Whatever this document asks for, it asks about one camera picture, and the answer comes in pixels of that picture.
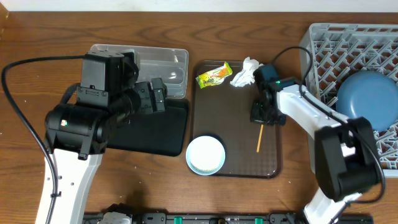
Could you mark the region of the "wooden chopstick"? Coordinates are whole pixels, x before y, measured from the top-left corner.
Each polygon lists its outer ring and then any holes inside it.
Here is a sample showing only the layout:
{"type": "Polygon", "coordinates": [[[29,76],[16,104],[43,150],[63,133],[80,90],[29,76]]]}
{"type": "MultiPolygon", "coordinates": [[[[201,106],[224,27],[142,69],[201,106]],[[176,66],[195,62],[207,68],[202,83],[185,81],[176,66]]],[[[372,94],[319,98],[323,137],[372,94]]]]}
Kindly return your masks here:
{"type": "Polygon", "coordinates": [[[260,130],[259,130],[259,137],[258,137],[258,140],[257,140],[257,147],[256,147],[256,152],[257,152],[257,153],[259,153],[260,148],[261,148],[261,141],[262,141],[263,130],[264,130],[264,125],[261,124],[260,130]]]}

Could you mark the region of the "light blue rice bowl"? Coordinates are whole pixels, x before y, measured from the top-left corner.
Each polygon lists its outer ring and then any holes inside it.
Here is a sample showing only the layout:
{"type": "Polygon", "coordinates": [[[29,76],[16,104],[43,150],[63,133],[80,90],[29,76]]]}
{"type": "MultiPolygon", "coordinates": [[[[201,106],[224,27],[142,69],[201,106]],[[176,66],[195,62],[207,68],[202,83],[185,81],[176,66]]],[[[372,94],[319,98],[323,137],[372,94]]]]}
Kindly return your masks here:
{"type": "Polygon", "coordinates": [[[190,170],[197,175],[213,175],[224,165],[226,151],[217,138],[199,136],[192,140],[186,150],[186,162],[190,170]]]}

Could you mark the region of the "large blue bowl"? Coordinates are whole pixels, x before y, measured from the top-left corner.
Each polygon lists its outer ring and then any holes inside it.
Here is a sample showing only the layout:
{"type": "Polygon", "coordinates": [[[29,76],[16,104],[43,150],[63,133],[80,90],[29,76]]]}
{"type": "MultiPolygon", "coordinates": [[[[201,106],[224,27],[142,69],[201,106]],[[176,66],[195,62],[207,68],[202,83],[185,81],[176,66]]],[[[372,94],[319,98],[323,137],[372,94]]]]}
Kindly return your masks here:
{"type": "Polygon", "coordinates": [[[336,111],[349,118],[366,118],[375,131],[397,120],[397,85],[385,75],[360,71],[349,76],[337,92],[336,111]]]}

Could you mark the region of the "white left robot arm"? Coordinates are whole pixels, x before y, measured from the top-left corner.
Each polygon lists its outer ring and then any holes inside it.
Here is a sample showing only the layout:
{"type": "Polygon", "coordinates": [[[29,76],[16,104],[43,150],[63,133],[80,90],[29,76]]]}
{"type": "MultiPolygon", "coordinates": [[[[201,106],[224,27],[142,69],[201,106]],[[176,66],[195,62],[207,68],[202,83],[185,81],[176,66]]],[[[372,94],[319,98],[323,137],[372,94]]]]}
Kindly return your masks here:
{"type": "Polygon", "coordinates": [[[81,223],[91,183],[101,164],[108,141],[118,126],[134,114],[164,112],[167,87],[161,78],[139,82],[139,54],[93,50],[83,56],[81,82],[71,85],[60,103],[45,118],[45,145],[50,161],[45,173],[36,223],[44,210],[51,223],[81,223]],[[50,180],[58,187],[50,198],[50,180]]]}

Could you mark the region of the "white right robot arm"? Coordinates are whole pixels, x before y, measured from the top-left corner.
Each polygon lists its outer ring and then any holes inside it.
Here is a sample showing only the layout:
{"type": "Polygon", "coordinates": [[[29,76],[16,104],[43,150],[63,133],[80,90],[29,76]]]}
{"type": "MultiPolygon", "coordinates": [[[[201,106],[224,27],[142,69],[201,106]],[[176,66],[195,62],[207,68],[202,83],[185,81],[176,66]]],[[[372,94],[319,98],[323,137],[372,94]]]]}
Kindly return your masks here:
{"type": "Polygon", "coordinates": [[[386,188],[371,123],[350,119],[327,107],[294,78],[281,80],[275,66],[253,73],[259,99],[251,121],[283,125],[292,118],[313,139],[313,166],[318,190],[297,223],[336,223],[343,211],[373,186],[386,188]]]}

